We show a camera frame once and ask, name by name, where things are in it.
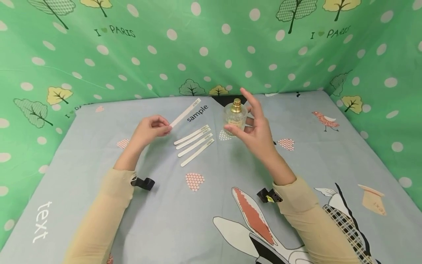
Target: bedsheet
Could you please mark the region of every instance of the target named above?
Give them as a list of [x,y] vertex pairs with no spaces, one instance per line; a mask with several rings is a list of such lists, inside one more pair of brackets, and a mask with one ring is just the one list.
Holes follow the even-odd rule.
[[[317,91],[257,98],[278,152],[314,188],[362,264],[419,262],[421,212],[329,96]],[[139,120],[161,114],[171,122],[195,99],[79,109],[0,263],[60,263],[102,177]],[[237,138],[222,131],[222,109],[230,98],[200,99],[171,136],[142,153],[138,176],[156,184],[149,192],[135,191],[112,247],[114,264],[310,263],[277,206],[257,196],[271,188],[268,172]],[[193,151],[179,158],[183,149],[173,143],[205,125],[215,142],[181,167]]]

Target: glass perfume bottle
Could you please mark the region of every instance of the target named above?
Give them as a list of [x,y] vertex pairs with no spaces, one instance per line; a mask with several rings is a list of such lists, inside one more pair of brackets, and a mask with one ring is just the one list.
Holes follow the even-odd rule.
[[[245,128],[247,116],[248,112],[246,107],[241,103],[239,98],[236,98],[233,103],[230,103],[224,107],[225,124],[236,125],[243,130]],[[233,136],[233,134],[227,130],[226,133]]]

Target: tree print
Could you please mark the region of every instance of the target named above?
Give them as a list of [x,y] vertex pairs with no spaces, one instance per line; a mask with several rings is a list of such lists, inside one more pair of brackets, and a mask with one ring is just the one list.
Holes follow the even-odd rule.
[[211,96],[228,95],[229,91],[227,91],[226,88],[222,87],[221,85],[217,85],[216,87],[212,88],[208,94]]
[[65,29],[69,29],[59,16],[73,12],[76,5],[71,0],[28,0],[28,3],[46,14],[55,15]]
[[194,82],[192,79],[187,79],[181,87],[179,87],[179,93],[181,95],[203,95],[205,94],[205,90],[199,86],[198,83]]
[[337,15],[334,21],[338,20],[338,16],[340,15],[340,11],[349,11],[356,8],[360,5],[360,0],[325,0],[324,8],[330,12],[337,12]]
[[69,104],[66,99],[69,98],[73,92],[60,87],[49,87],[47,94],[47,103],[50,105],[58,104],[61,101]]
[[360,96],[343,96],[341,98],[341,101],[346,107],[346,110],[344,112],[349,111],[349,109],[355,114],[360,114],[360,112],[362,112],[363,103]]
[[45,123],[53,126],[53,124],[46,120],[47,106],[45,104],[40,102],[31,102],[28,99],[15,99],[13,102],[21,109],[28,121],[37,128],[43,127]]
[[290,23],[289,34],[292,33],[293,22],[295,19],[301,19],[309,16],[317,8],[318,0],[284,0],[279,8],[276,18],[279,21]]
[[81,0],[82,5],[86,5],[87,7],[93,8],[100,8],[104,14],[104,17],[107,17],[107,14],[104,12],[103,8],[111,8],[112,4],[110,0]]

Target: beige long-sleeve shirt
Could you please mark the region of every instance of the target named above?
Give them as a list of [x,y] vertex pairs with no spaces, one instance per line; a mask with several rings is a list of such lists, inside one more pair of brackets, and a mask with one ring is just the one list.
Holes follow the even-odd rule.
[[[67,250],[63,264],[105,264],[120,221],[133,196],[134,171],[110,169]],[[273,185],[280,212],[297,230],[314,264],[360,264],[335,222],[319,206],[306,182]]]

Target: pink bird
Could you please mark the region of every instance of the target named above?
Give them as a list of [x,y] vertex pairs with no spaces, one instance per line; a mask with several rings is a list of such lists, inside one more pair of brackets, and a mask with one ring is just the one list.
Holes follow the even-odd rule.
[[335,118],[331,118],[331,117],[327,117],[324,116],[323,114],[321,114],[320,112],[312,112],[317,118],[318,120],[325,125],[325,130],[324,132],[327,131],[327,127],[330,127],[331,129],[338,131],[338,129],[334,129],[338,126],[340,126],[338,123],[334,122]]

